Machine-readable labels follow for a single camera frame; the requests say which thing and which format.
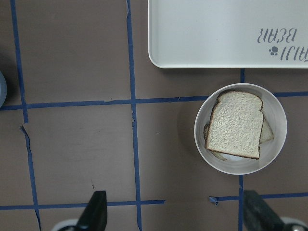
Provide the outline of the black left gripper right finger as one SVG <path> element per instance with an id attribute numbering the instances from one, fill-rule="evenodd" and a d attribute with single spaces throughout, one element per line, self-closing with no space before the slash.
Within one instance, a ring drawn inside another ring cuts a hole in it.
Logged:
<path id="1" fill-rule="evenodd" d="M 248 231 L 282 231 L 284 222 L 253 190 L 243 194 L 243 220 Z"/>

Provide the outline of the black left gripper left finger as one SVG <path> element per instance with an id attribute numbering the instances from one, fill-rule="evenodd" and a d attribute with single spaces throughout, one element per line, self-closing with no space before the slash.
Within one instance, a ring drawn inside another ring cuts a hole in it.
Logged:
<path id="1" fill-rule="evenodd" d="M 104 231 L 107 219 L 106 191 L 95 191 L 81 214 L 76 227 L 78 231 Z"/>

